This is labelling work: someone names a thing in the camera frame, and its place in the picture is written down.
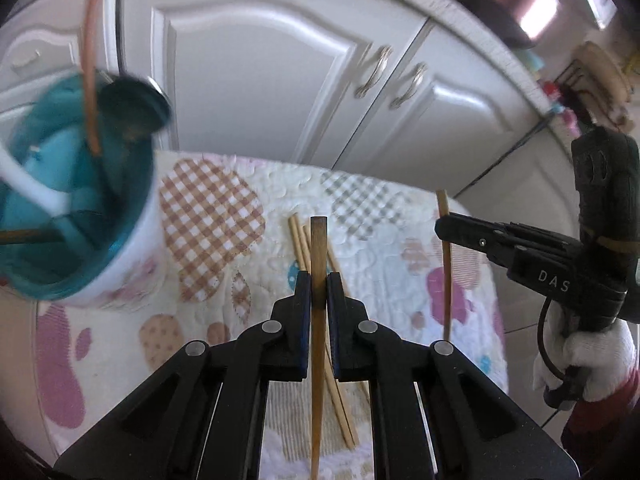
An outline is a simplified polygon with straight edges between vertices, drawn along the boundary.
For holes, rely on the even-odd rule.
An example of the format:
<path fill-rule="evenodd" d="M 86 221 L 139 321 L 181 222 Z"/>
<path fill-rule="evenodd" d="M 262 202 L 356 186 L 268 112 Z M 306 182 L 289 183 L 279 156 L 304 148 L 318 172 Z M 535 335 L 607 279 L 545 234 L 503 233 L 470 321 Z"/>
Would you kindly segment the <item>right gloved hand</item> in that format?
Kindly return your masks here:
<path fill-rule="evenodd" d="M 582 398 L 596 403 L 625 399 L 635 406 L 639 400 L 637 349 L 626 321 L 616 320 L 600 332 L 562 335 L 565 315 L 552 302 L 542 324 L 542 342 L 550 362 L 564 374 L 570 366 L 587 372 Z"/>

